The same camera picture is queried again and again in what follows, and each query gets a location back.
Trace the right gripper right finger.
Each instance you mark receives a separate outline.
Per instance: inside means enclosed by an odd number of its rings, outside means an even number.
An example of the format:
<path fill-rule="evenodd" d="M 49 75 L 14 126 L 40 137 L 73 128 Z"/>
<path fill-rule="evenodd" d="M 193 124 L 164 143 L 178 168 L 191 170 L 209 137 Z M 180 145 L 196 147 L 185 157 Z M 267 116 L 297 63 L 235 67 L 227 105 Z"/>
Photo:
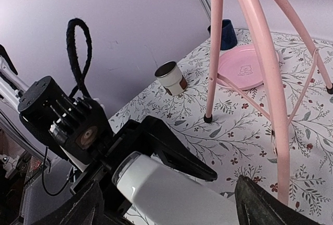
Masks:
<path fill-rule="evenodd" d="M 240 176 L 235 187 L 240 225 L 317 225 L 316 221 L 284 205 L 249 177 Z"/>

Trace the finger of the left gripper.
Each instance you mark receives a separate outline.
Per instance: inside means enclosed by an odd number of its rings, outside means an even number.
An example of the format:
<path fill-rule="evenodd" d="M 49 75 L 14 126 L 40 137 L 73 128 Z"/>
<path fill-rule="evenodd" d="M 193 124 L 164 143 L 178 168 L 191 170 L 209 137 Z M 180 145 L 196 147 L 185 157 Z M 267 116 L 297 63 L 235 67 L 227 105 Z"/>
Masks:
<path fill-rule="evenodd" d="M 147 116 L 142 125 L 149 153 L 158 155 L 164 165 L 202 180 L 217 179 L 217 172 L 193 155 L 163 120 Z"/>

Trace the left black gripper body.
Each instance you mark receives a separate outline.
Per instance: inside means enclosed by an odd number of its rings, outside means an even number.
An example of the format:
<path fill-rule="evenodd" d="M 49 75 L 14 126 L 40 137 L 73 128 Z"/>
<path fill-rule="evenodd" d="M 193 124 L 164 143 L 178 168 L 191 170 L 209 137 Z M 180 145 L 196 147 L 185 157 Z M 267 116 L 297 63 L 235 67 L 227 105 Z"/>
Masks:
<path fill-rule="evenodd" d="M 101 105 L 89 98 L 68 97 L 51 76 L 25 90 L 18 104 L 26 129 L 79 172 L 70 191 L 77 194 L 95 180 L 101 188 L 105 214 L 124 216 L 132 206 L 111 182 L 115 167 L 111 153 L 120 155 L 126 139 L 139 126 L 129 120 L 114 133 Z"/>

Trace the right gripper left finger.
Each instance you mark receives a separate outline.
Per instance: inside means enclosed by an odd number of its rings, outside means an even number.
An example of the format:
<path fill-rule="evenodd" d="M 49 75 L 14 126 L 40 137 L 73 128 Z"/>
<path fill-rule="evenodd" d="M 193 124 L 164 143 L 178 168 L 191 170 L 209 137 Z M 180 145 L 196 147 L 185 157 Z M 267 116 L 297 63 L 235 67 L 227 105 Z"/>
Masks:
<path fill-rule="evenodd" d="M 57 210 L 34 224 L 103 224 L 104 200 L 99 184 L 92 180 Z"/>

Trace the white metronome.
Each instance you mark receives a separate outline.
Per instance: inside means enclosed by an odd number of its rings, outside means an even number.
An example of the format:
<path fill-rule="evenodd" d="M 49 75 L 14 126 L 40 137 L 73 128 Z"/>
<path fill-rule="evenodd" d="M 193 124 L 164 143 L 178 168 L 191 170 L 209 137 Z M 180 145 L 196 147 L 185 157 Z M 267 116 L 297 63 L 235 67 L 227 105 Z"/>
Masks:
<path fill-rule="evenodd" d="M 234 202 L 139 152 L 118 166 L 112 182 L 156 224 L 238 224 Z"/>

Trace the pink music stand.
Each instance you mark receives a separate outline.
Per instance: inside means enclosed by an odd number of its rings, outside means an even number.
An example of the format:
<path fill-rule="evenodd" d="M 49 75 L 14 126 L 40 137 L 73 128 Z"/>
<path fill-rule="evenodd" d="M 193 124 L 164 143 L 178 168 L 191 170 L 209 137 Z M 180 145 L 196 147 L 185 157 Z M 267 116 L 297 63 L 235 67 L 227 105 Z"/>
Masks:
<path fill-rule="evenodd" d="M 204 121 L 212 121 L 212 110 L 214 104 L 216 81 L 222 80 L 233 90 L 238 92 L 244 99 L 251 103 L 263 116 L 271 122 L 271 135 L 275 138 L 275 150 L 277 156 L 277 197 L 280 202 L 287 205 L 289 197 L 293 195 L 294 183 L 290 181 L 290 142 L 289 127 L 294 126 L 293 118 L 299 109 L 306 91 L 310 85 L 312 76 L 316 69 L 319 70 L 326 90 L 332 94 L 332 82 L 324 66 L 313 40 L 307 29 L 300 20 L 288 0 L 274 0 L 280 7 L 290 23 L 293 25 L 303 40 L 308 51 L 312 54 L 313 64 L 304 87 L 295 103 L 291 114 L 287 114 L 285 93 L 280 74 L 280 67 L 271 33 L 259 0 L 238 0 L 254 44 L 256 55 L 259 59 L 259 67 L 263 76 L 265 92 L 268 100 L 269 111 L 264 111 L 257 103 L 240 90 L 228 78 L 218 74 L 218 63 L 220 57 L 220 43 L 222 35 L 222 13 L 223 0 L 211 0 L 211 48 L 210 65 L 208 76 L 208 96 Z"/>

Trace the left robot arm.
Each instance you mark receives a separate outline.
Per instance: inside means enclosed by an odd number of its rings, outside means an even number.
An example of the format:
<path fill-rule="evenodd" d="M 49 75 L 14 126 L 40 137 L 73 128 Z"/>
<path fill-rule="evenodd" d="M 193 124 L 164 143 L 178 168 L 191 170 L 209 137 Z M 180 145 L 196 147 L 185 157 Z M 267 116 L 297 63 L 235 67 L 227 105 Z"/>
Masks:
<path fill-rule="evenodd" d="M 159 118 L 127 121 L 114 133 L 101 105 L 84 95 L 68 97 L 51 76 L 24 83 L 1 49 L 1 99 L 18 112 L 24 127 L 43 145 L 81 171 L 73 196 L 39 224 L 128 224 L 130 202 L 111 182 L 131 153 L 156 154 L 163 164 L 214 181 L 217 173 L 196 158 Z"/>

